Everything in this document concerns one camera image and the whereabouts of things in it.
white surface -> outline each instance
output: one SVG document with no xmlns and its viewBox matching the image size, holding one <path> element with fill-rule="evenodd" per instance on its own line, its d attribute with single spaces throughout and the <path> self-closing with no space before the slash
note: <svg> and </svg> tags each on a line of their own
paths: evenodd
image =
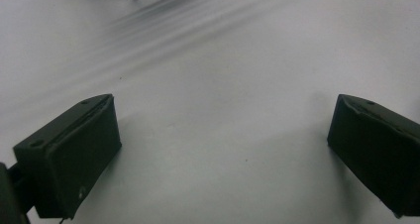
<svg viewBox="0 0 420 224">
<path fill-rule="evenodd" d="M 420 122 L 419 2 L 0 0 L 0 161 L 113 93 L 123 149 L 64 223 L 417 223 L 326 136 L 339 93 Z"/>
</svg>

white floor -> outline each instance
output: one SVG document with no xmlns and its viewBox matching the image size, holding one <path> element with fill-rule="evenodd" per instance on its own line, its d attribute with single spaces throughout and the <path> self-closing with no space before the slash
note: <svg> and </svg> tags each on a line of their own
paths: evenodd
<svg viewBox="0 0 420 224">
<path fill-rule="evenodd" d="M 64 223 L 418 223 L 326 137 L 339 93 L 420 122 L 419 2 L 0 0 L 0 161 L 113 93 L 123 149 Z"/>
</svg>

black object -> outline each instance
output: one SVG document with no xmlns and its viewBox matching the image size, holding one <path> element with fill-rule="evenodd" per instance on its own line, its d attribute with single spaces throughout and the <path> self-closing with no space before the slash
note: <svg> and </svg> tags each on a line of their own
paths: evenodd
<svg viewBox="0 0 420 224">
<path fill-rule="evenodd" d="M 73 218 L 120 148 L 113 96 L 77 103 L 16 145 L 14 166 L 1 164 L 0 220 L 29 223 L 34 205 L 41 218 Z"/>
<path fill-rule="evenodd" d="M 420 125 L 374 102 L 341 94 L 328 143 L 395 216 L 420 215 Z"/>
</svg>

